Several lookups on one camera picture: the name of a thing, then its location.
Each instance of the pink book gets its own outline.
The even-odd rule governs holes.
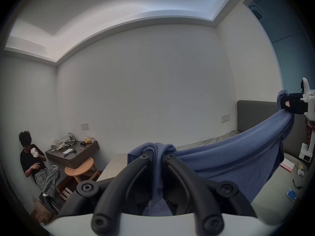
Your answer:
[[[285,158],[280,166],[282,168],[285,168],[287,171],[292,172],[294,168],[294,163]]]

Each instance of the black t-shirt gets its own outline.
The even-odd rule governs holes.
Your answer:
[[[36,148],[39,155],[44,155],[44,153],[41,152],[41,150],[35,144],[31,144],[31,149],[32,148]],[[26,153],[24,150],[22,150],[21,152],[20,161],[21,161],[22,169],[24,172],[27,171],[34,163],[40,163],[39,170],[32,170],[32,176],[34,180],[35,180],[35,174],[39,172],[40,170],[46,168],[44,162],[39,157],[34,157],[31,153]]]

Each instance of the wooden stool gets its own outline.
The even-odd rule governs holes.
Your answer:
[[[94,160],[92,157],[89,157],[84,163],[82,163],[78,168],[71,169],[69,167],[65,167],[65,173],[71,177],[74,177],[78,183],[81,182],[80,175],[88,175],[86,174],[92,167],[95,169],[95,173],[89,178],[89,180],[92,180],[96,177],[96,175],[100,176],[100,172],[98,171],[97,167],[94,164]]]

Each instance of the bed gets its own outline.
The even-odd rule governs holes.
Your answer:
[[[184,150],[199,147],[233,137],[273,115],[277,111],[277,104],[275,102],[263,101],[238,101],[237,111],[238,130],[231,131],[216,138],[209,138],[193,144],[179,146],[176,147],[176,149]],[[276,225],[282,223],[294,206],[296,201],[292,202],[288,197],[286,197],[286,192],[289,188],[292,188],[297,193],[297,198],[301,198],[304,193],[305,188],[297,190],[292,180],[294,179],[296,186],[306,187],[305,179],[308,176],[309,164],[301,162],[297,159],[301,144],[307,142],[306,138],[305,117],[302,115],[295,115],[292,131],[284,141],[283,145],[285,158],[292,161],[296,166],[292,172],[289,172],[282,167],[278,167],[273,176],[267,181],[251,203],[258,217],[267,224]],[[297,175],[297,167],[299,163],[304,165],[304,177]],[[126,166],[127,154],[116,155],[108,163],[97,181],[115,177]]]

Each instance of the camouflage pants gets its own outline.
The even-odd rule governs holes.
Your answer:
[[[54,197],[56,182],[60,177],[60,170],[57,165],[40,170],[35,174],[35,182],[42,193]]]

